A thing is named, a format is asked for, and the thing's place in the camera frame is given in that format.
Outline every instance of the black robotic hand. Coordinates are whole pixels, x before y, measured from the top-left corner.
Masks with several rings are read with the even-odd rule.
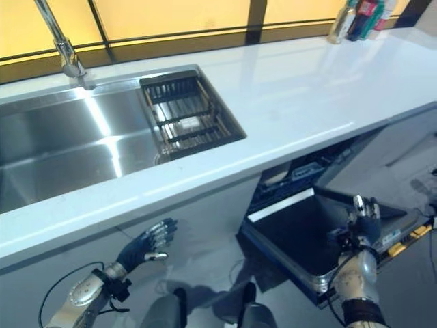
[[[123,248],[117,262],[130,273],[141,263],[166,258],[166,253],[160,253],[159,249],[168,246],[173,240],[177,223],[168,218],[153,225]]]

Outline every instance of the dish drying rack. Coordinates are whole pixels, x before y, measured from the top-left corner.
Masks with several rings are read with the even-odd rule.
[[[221,146],[245,138],[206,79],[196,71],[140,80],[160,141],[159,161]]]

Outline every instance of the bottle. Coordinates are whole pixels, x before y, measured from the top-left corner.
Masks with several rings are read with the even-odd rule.
[[[370,32],[369,38],[376,39],[379,33],[384,29],[385,23],[390,18],[391,13],[397,5],[397,0],[385,0],[385,8],[378,22],[376,22],[373,30]]]
[[[348,39],[351,41],[357,41],[363,31],[363,28],[370,17],[373,15],[373,12],[376,9],[376,5],[378,4],[378,0],[362,0],[358,5],[358,12],[356,13],[356,17],[352,26],[348,32]]]
[[[345,6],[340,9],[327,37],[330,43],[339,44],[344,39],[350,25],[354,21],[357,3],[358,0],[348,0]]]
[[[371,15],[370,19],[364,24],[363,30],[360,35],[360,40],[366,40],[369,36],[371,30],[374,28],[376,23],[380,20],[382,13],[384,12],[385,4],[384,0],[378,0],[378,4],[375,11]]]

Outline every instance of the black wire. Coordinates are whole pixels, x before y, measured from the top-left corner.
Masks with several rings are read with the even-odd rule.
[[[432,255],[432,234],[434,231],[433,229],[429,232],[429,259],[431,260],[432,273],[434,274],[434,283],[437,284],[436,264],[434,263],[434,257]]]
[[[127,308],[122,308],[122,309],[120,309],[120,308],[116,307],[116,306],[114,305],[114,303],[112,303],[112,300],[109,300],[109,306],[111,307],[110,310],[100,311],[100,312],[97,314],[97,316],[99,316],[99,315],[101,315],[101,314],[108,313],[108,312],[124,313],[124,312],[129,312],[129,311],[130,311],[130,309],[127,309]]]
[[[334,279],[335,277],[339,274],[340,270],[342,270],[342,268],[349,262],[351,261],[351,259],[353,259],[355,257],[355,253],[352,253],[351,255],[349,255],[348,258],[346,258],[334,271],[333,275],[331,276],[331,278],[329,279],[329,283],[328,283],[328,291],[331,289]],[[344,323],[344,321],[342,321],[342,319],[339,317],[339,315],[336,313],[336,311],[334,310],[333,307],[333,303],[330,300],[330,297],[328,296],[328,305],[329,308],[331,310],[331,312],[333,313],[334,317],[337,319],[337,321],[340,323],[340,325],[342,327],[346,327],[346,324]]]
[[[64,275],[61,279],[59,279],[57,282],[55,282],[50,289],[48,290],[48,292],[45,294],[42,302],[41,302],[41,306],[40,306],[40,310],[38,311],[38,324],[40,326],[40,328],[44,328],[44,326],[42,325],[42,310],[44,309],[44,304],[46,303],[47,297],[50,295],[50,293],[52,292],[52,290],[60,283],[62,282],[65,278],[71,276],[73,273],[76,273],[77,271],[84,269],[86,267],[90,267],[91,265],[96,265],[96,264],[100,264],[102,266],[102,270],[104,269],[104,263],[101,261],[97,261],[97,262],[91,262],[88,264],[85,264],[83,266],[80,266],[79,268],[67,273],[66,275]]]

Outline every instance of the faucet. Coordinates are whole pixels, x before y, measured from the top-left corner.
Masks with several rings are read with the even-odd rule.
[[[68,77],[76,77],[81,80],[86,70],[82,66],[81,61],[77,57],[76,52],[68,38],[62,33],[61,28],[57,24],[55,17],[47,4],[46,0],[35,0],[36,6],[40,10],[42,18],[45,20],[47,27],[53,35],[53,43],[61,55],[62,71]]]

